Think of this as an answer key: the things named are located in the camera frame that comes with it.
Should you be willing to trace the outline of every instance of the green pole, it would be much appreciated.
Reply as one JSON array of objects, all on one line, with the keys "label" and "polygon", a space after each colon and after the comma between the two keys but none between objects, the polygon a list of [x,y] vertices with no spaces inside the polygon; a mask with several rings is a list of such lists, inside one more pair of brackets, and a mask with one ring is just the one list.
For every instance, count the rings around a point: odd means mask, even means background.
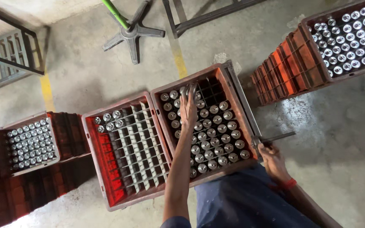
[{"label": "green pole", "polygon": [[129,29],[130,25],[122,18],[119,11],[115,8],[114,4],[110,0],[102,0],[105,6],[114,14],[115,18],[119,21],[119,23],[125,28]]}]

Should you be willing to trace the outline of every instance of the plastic crate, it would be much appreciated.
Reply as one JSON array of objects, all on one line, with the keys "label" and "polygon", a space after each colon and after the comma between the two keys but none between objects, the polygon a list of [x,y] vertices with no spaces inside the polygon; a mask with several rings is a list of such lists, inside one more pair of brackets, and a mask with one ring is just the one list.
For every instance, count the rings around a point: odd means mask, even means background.
[{"label": "plastic crate", "polygon": [[[115,110],[125,126],[99,133],[95,118]],[[148,92],[86,113],[82,123],[109,211],[164,194],[171,158]]]}]

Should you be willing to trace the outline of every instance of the concrete floor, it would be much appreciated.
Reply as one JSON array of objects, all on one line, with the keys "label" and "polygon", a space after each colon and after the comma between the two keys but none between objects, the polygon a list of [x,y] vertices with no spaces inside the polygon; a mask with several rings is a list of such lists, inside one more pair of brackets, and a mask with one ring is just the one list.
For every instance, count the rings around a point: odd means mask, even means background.
[{"label": "concrete floor", "polygon": [[[267,0],[190,29],[178,39],[187,72],[190,75],[215,62],[232,59],[247,91],[249,73],[302,18],[347,2]],[[140,1],[118,3],[130,18]],[[188,18],[205,3],[185,2]],[[214,1],[208,10],[223,4]],[[144,25],[168,29],[160,0],[154,2]],[[86,113],[178,79],[169,39],[142,38],[141,63],[133,66],[126,44],[105,53],[101,49],[117,31],[103,5],[59,21],[51,25],[50,31],[38,31],[42,46],[47,47],[47,73],[56,111]],[[41,84],[36,76],[0,89],[0,126],[43,110]],[[277,141],[277,145],[287,157],[289,173],[305,191],[344,227],[365,227],[365,75],[255,108],[254,113],[265,136],[297,132],[294,137]],[[188,204],[194,227],[193,189]],[[163,197],[159,197],[107,212],[95,177],[7,227],[159,227],[162,211]]]}]

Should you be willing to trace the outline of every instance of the person's right hand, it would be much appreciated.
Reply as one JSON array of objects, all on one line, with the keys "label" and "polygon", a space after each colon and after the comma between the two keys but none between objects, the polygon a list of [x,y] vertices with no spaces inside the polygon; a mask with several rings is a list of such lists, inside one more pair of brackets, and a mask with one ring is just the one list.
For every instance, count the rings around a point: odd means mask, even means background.
[{"label": "person's right hand", "polygon": [[260,143],[258,144],[258,150],[263,157],[266,172],[274,182],[279,184],[292,179],[285,167],[284,156],[280,153],[278,148],[275,146],[268,148]]}]

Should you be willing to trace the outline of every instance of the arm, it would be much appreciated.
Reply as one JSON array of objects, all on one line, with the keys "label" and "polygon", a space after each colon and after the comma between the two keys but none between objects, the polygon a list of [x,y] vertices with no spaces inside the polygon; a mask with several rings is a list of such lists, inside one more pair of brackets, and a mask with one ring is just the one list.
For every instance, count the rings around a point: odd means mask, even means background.
[{"label": "arm", "polygon": [[[285,160],[279,150],[271,146],[267,148],[264,144],[258,145],[260,154],[264,160],[264,166],[271,179],[280,185],[292,179],[285,167]],[[321,227],[342,227],[298,185],[284,190],[287,201],[297,210],[305,214],[310,220]]]},{"label": "arm", "polygon": [[173,163],[165,185],[165,205],[163,222],[173,216],[183,216],[189,220],[188,190],[190,175],[190,154],[192,133],[196,121],[197,107],[193,101],[193,86],[190,87],[189,97],[182,93],[180,98],[181,136],[178,140]]}]

